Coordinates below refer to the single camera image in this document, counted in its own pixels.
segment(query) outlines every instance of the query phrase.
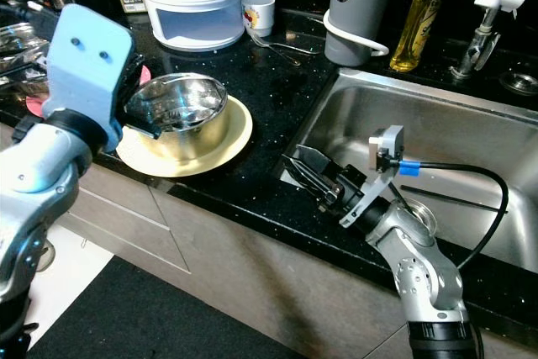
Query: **spoon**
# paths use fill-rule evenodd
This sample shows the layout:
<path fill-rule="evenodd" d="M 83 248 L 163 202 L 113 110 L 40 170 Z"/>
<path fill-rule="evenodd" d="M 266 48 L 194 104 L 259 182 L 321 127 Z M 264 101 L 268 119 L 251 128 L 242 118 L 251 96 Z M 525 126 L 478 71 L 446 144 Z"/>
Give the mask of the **spoon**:
<path fill-rule="evenodd" d="M 272 50 L 274 53 L 276 53 L 277 55 L 281 56 L 282 58 L 284 58 L 286 61 L 290 62 L 292 65 L 294 66 L 301 66 L 301 62 L 299 62 L 297 59 L 294 59 L 292 58 L 291 56 L 289 55 L 286 55 L 286 54 L 283 54 L 281 51 L 279 50 L 275 50 L 273 47 L 272 47 L 272 44 L 269 44 L 269 43 L 266 43 L 266 42 L 263 42 L 260 40 L 260 37 L 258 37 L 256 34 L 251 34 L 249 33 L 249 35 L 251 36 L 252 40 L 254 41 L 254 43 L 258 46 L 260 46 L 261 48 L 269 48 L 270 50 Z"/>
<path fill-rule="evenodd" d="M 297 52 L 301 52 L 303 54 L 306 54 L 306 55 L 318 55 L 321 53 L 320 50 L 316 50 L 316 51 L 312 51 L 312 50 L 304 50 L 302 48 L 297 48 L 296 46 L 291 46 L 291 45 L 287 45 L 287 44 L 280 44 L 278 42 L 269 42 L 267 40 L 264 40 L 263 38 L 261 38 L 258 34 L 254 34 L 252 33 L 251 35 L 252 37 L 256 37 L 256 42 L 259 46 L 267 46 L 267 45 L 272 45 L 272 46 L 281 46 L 282 48 L 288 48 L 289 50 L 295 50 Z"/>

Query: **black granite countertop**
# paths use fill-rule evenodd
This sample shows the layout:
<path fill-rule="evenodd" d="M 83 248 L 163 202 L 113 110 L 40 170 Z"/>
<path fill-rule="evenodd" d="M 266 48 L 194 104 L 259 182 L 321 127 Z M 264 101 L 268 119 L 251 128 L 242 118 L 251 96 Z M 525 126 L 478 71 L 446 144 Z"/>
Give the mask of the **black granite countertop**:
<path fill-rule="evenodd" d="M 383 258 L 360 235 L 341 228 L 336 220 L 316 209 L 302 189 L 281 182 L 273 174 L 280 155 L 336 73 L 337 66 L 323 54 L 297 55 L 301 66 L 292 66 L 270 50 L 256 47 L 244 35 L 223 50 L 184 53 L 168 50 L 151 35 L 145 15 L 124 22 L 135 34 L 137 49 L 145 55 L 153 77 L 178 71 L 194 71 L 215 77 L 251 112 L 254 129 L 245 149 L 231 161 L 210 172 L 191 177 L 159 178 L 136 172 L 115 153 L 100 155 L 96 163 L 172 196 L 196 204 L 264 235 L 394 290 L 393 277 Z M 323 49 L 324 28 L 304 16 L 287 15 L 278 20 L 274 40 L 293 40 L 296 45 Z M 393 39 L 383 39 L 393 48 Z M 362 70 L 397 77 L 445 90 L 538 110 L 538 98 L 515 95 L 498 84 L 501 71 L 532 71 L 538 64 L 529 57 L 493 54 L 480 75 L 455 83 L 446 74 L 455 64 L 463 44 L 432 39 L 424 61 L 412 74 L 390 71 L 387 58 L 377 58 Z M 0 120 L 15 125 L 26 113 L 16 97 L 0 100 Z M 439 242 L 442 251 L 461 261 L 467 250 Z M 473 320 L 480 326 L 538 349 L 538 274 L 504 262 L 479 256 L 463 271 L 464 298 Z"/>

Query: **yellow plate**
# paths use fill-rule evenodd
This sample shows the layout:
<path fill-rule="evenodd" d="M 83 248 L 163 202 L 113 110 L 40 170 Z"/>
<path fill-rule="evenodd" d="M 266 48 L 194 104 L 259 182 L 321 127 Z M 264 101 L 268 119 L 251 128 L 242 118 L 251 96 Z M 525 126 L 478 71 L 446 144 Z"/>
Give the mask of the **yellow plate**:
<path fill-rule="evenodd" d="M 235 157 L 246 145 L 252 133 L 249 110 L 237 98 L 228 96 L 229 130 L 222 143 L 207 155 L 189 161 L 177 161 L 156 156 L 143 147 L 139 138 L 144 136 L 134 129 L 124 127 L 124 138 L 119 142 L 119 157 L 135 169 L 156 177 L 185 177 L 208 172 Z"/>

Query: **stainless steel pot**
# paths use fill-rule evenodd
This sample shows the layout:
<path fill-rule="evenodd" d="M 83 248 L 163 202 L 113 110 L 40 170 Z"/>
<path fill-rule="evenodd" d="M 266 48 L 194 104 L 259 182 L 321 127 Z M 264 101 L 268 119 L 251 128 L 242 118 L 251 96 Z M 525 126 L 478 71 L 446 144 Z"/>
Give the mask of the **stainless steel pot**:
<path fill-rule="evenodd" d="M 159 157 L 190 161 L 208 154 L 228 129 L 228 94 L 212 77 L 172 73 L 142 85 L 125 112 L 161 127 L 158 140 L 141 135 L 144 147 Z"/>
<path fill-rule="evenodd" d="M 29 23 L 18 23 L 0 28 L 0 51 L 21 51 L 45 44 L 47 41 L 34 34 Z"/>

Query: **white cable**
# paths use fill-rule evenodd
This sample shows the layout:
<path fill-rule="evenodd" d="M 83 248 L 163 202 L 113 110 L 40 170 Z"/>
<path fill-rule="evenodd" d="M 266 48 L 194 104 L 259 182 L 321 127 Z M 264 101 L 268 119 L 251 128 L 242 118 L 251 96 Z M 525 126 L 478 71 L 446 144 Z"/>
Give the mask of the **white cable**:
<path fill-rule="evenodd" d="M 357 44 L 364 45 L 364 46 L 374 49 L 374 51 L 372 52 L 372 56 L 388 55 L 388 48 L 385 45 L 369 40 L 368 38 L 359 37 L 358 35 L 350 34 L 347 31 L 344 31 L 343 29 L 339 29 L 338 27 L 335 27 L 329 21 L 329 11 L 330 10 L 327 10 L 323 16 L 323 24 L 330 33 L 338 37 L 341 37 L 344 40 L 349 40 L 351 42 L 355 42 Z"/>

